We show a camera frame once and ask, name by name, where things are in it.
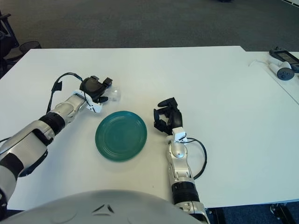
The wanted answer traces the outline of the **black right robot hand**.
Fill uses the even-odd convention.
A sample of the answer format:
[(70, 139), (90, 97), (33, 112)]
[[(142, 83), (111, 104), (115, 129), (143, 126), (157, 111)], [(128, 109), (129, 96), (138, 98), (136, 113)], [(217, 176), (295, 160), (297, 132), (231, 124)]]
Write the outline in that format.
[(174, 128), (183, 126), (183, 119), (175, 98), (163, 100), (154, 109), (154, 127), (168, 135), (172, 135)]

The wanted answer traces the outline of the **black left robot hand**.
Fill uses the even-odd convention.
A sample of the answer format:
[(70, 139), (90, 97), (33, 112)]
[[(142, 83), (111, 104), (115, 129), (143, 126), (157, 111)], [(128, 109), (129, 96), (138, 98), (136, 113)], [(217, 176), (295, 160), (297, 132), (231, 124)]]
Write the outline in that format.
[(80, 85), (80, 90), (92, 98), (95, 103), (104, 103), (108, 101), (107, 96), (103, 96), (106, 89), (112, 85), (113, 80), (106, 78), (102, 83), (96, 76), (91, 76), (84, 79)]

